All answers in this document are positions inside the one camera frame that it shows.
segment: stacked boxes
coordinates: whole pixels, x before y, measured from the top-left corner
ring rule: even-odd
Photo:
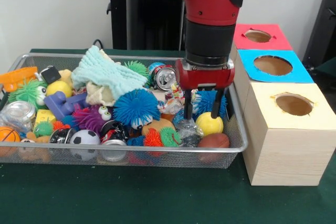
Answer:
[[[252,185],[318,185],[336,115],[277,25],[237,25],[231,58],[249,135]]]

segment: soccer ball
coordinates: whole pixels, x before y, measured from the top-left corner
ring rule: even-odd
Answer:
[[[100,144],[100,139],[93,131],[81,130],[72,136],[70,144]],[[70,152],[76,159],[82,161],[93,159],[98,153],[92,149],[70,149]]]

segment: basketball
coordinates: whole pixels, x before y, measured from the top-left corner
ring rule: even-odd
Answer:
[[[10,127],[0,127],[0,142],[20,142],[19,134]],[[0,157],[12,155],[16,147],[0,147]]]

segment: tennis ball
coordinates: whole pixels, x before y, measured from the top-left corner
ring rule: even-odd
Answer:
[[[196,125],[203,131],[204,136],[213,133],[222,133],[224,129],[222,118],[218,116],[213,119],[211,117],[211,112],[201,114],[196,120]]]
[[[71,87],[64,81],[55,81],[48,85],[47,96],[55,94],[57,91],[63,92],[67,98],[72,96]]]

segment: wire mesh basket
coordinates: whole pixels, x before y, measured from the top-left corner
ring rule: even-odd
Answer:
[[[178,59],[145,56],[110,57],[122,64],[130,60],[137,60],[146,66],[157,61],[174,65]],[[81,58],[82,55],[30,53],[19,57],[10,71],[32,66],[38,67],[38,70],[41,71],[50,65],[59,70],[74,70]],[[0,106],[5,104],[6,97],[5,94]],[[228,88],[226,98],[228,101],[227,114],[223,120],[224,133],[230,140],[229,148],[0,142],[0,153],[10,153],[10,155],[0,157],[0,163],[228,168],[236,155],[246,149],[247,136],[233,84]]]

